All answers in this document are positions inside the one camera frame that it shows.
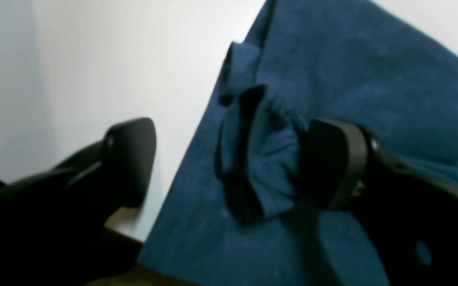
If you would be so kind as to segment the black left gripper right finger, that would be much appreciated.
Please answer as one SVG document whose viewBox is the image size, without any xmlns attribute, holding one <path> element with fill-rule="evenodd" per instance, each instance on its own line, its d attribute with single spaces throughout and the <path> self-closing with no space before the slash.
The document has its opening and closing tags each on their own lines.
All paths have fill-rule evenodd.
<svg viewBox="0 0 458 286">
<path fill-rule="evenodd" d="M 307 188 L 324 209 L 353 214 L 393 286 L 458 286 L 458 186 L 428 178 L 380 147 L 367 128 L 309 123 Z"/>
</svg>

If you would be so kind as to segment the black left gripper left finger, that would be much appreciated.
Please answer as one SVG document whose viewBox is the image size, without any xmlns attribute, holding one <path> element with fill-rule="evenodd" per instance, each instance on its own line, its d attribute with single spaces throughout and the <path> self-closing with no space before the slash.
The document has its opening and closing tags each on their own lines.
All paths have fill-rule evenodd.
<svg viewBox="0 0 458 286">
<path fill-rule="evenodd" d="M 51 170 L 0 187 L 0 286 L 81 286 L 136 266 L 142 244 L 105 226 L 145 200 L 155 126 L 112 126 Z"/>
</svg>

